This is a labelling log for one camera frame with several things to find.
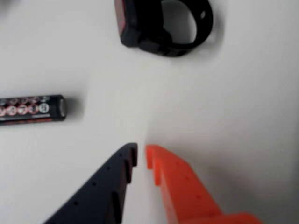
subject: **battery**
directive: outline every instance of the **battery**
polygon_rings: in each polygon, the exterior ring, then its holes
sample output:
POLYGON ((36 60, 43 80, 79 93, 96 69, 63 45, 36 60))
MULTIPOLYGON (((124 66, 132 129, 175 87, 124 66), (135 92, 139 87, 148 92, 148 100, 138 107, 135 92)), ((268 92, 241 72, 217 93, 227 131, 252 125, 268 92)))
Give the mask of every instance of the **battery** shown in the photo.
POLYGON ((0 125, 63 121, 66 115, 62 95, 0 99, 0 125))

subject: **aa battery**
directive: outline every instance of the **aa battery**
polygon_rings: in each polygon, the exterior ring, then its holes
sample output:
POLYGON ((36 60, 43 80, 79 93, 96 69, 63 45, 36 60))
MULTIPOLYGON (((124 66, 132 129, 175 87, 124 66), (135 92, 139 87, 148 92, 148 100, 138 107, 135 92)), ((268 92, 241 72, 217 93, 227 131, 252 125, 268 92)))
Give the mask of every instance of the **aa battery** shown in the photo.
POLYGON ((0 99, 0 125, 63 121, 66 115, 62 95, 0 99))

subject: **red watch face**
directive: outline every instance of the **red watch face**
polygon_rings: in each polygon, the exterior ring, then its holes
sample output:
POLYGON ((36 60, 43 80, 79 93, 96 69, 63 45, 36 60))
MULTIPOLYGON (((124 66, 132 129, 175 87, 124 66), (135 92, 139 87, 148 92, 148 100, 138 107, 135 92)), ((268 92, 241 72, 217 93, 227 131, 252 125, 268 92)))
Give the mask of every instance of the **red watch face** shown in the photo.
POLYGON ((126 26, 126 16, 125 16, 125 2, 124 0, 115 0, 115 10, 117 16, 117 24, 120 35, 126 26))

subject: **white table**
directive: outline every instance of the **white table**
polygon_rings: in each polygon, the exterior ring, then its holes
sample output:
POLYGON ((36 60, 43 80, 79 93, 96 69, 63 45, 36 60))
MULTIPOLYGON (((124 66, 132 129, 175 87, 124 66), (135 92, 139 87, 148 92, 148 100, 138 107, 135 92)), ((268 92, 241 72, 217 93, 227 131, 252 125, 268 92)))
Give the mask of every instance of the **white table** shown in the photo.
POLYGON ((130 141, 125 224, 166 223, 147 143, 186 159, 225 212, 299 222, 299 1, 211 2, 211 38, 181 58, 122 46, 112 0, 2 7, 0 96, 61 93, 73 113, 0 127, 1 224, 41 224, 130 141))

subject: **black plastic object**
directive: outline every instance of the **black plastic object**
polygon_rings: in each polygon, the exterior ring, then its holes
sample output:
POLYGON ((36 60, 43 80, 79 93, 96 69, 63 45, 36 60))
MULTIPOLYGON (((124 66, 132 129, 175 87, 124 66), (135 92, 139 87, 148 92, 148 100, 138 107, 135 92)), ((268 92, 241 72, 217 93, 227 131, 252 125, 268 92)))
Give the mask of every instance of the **black plastic object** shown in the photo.
POLYGON ((195 41, 172 42, 163 28, 163 0, 114 0, 121 42, 163 56, 182 56, 206 40, 213 26, 213 12, 208 0, 179 0, 194 16, 197 25, 195 41))
POLYGON ((0 125, 63 121, 66 115, 61 95, 0 99, 0 125))
POLYGON ((45 224, 119 224, 137 144, 119 149, 45 224))

